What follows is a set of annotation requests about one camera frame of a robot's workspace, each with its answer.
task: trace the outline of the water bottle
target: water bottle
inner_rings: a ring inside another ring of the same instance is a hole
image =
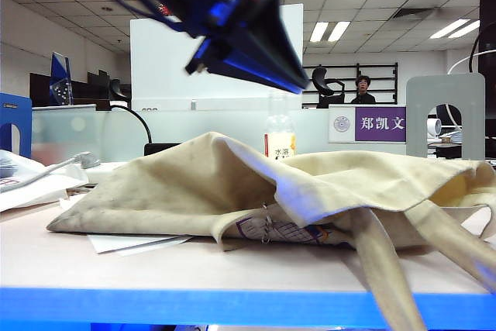
[[[269,116],[265,121],[265,156],[283,159],[296,154],[295,127],[288,115],[288,94],[273,90],[269,94]]]

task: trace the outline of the purple sign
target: purple sign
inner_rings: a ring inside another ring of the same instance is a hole
[[[406,108],[355,108],[355,141],[406,141]]]

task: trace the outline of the bottle label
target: bottle label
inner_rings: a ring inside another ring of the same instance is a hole
[[[296,154],[296,136],[294,133],[265,133],[265,156],[271,159],[283,159]]]

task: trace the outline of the air vent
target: air vent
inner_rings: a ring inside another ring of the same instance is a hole
[[[392,19],[425,19],[434,11],[434,8],[401,8]]]

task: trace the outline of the person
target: person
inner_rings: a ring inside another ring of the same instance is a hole
[[[367,92],[370,85],[370,78],[366,75],[360,75],[355,80],[356,97],[351,101],[352,104],[375,104],[375,97]]]

